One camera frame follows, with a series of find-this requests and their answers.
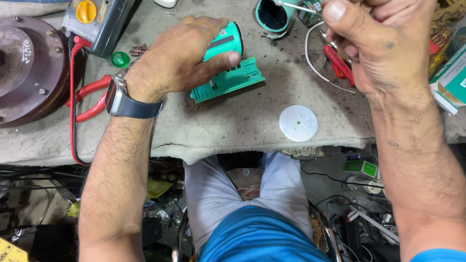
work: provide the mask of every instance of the cotton swab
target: cotton swab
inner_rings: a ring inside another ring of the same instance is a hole
[[[322,13],[321,13],[321,12],[316,12],[316,11],[314,11],[314,10],[312,10],[312,9],[309,9],[309,8],[295,6],[295,5],[288,4],[288,3],[285,3],[285,2],[283,2],[283,1],[280,1],[280,0],[274,0],[274,2],[275,2],[275,5],[280,6],[280,7],[281,7],[281,6],[293,7],[293,8],[296,8],[296,9],[299,9],[299,10],[302,10],[302,11],[305,11],[305,12],[309,12],[309,13],[313,13],[313,14],[322,16]]]

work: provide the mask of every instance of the green ball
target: green ball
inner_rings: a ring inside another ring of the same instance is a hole
[[[130,64],[130,57],[124,52],[115,52],[110,57],[110,61],[114,66],[123,68]]]

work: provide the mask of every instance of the small screw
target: small screw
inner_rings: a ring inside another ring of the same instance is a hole
[[[47,30],[46,34],[48,34],[50,36],[54,36],[55,35],[55,30],[49,29],[49,30]]]

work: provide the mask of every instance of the white pants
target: white pants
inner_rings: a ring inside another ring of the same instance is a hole
[[[274,152],[265,155],[260,197],[242,200],[217,156],[184,163],[188,218],[196,254],[220,222],[244,206],[277,212],[312,240],[309,207],[301,180],[300,163]]]

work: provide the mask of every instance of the smartwatch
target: smartwatch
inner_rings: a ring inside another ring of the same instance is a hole
[[[124,76],[129,71],[130,66],[112,76],[105,97],[105,107],[108,114],[113,117],[125,116],[141,119],[158,117],[163,101],[159,103],[143,103],[128,96]]]

